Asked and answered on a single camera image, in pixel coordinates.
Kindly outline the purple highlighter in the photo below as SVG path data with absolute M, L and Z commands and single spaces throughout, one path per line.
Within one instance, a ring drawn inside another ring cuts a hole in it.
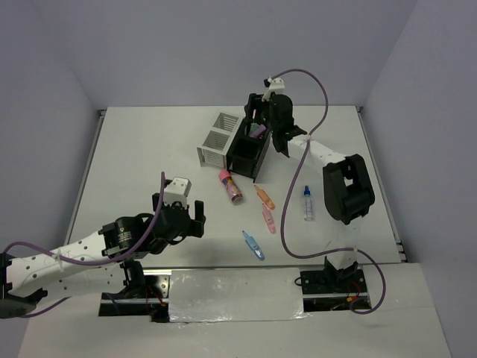
M 266 130 L 267 128 L 264 125 L 260 125 L 253 133 L 250 134 L 250 137 L 255 139 L 260 138 L 260 136 L 263 135 Z

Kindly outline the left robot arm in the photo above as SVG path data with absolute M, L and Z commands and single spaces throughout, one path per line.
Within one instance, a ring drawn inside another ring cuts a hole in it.
M 152 295 L 165 298 L 146 277 L 140 260 L 159 255 L 185 238 L 201 238 L 204 203 L 190 216 L 186 199 L 163 203 L 153 196 L 154 213 L 123 216 L 86 238 L 55 250 L 27 247 L 36 253 L 15 257 L 1 253 L 1 318 L 33 318 L 40 304 L 55 307 L 68 298 L 100 292 L 112 298 Z

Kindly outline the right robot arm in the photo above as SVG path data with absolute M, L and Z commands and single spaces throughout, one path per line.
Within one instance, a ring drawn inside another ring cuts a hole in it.
M 364 217 L 375 203 L 370 176 L 364 158 L 345 155 L 313 140 L 311 134 L 294 123 L 293 104 L 287 95 L 272 93 L 249 95 L 244 106 L 248 123 L 264 125 L 271 133 L 277 152 L 299 160 L 321 173 L 326 211 L 338 223 L 338 233 L 324 249 L 323 284 L 340 292 L 358 269 L 357 242 Z

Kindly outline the blue highlighter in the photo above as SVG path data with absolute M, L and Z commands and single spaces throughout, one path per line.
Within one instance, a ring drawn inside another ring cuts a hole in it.
M 259 247 L 256 240 L 250 234 L 245 232 L 244 230 L 242 231 L 242 234 L 244 236 L 245 243 L 247 244 L 249 249 L 253 252 L 255 257 L 260 261 L 264 261 L 265 260 L 265 255 L 264 255 L 262 249 Z

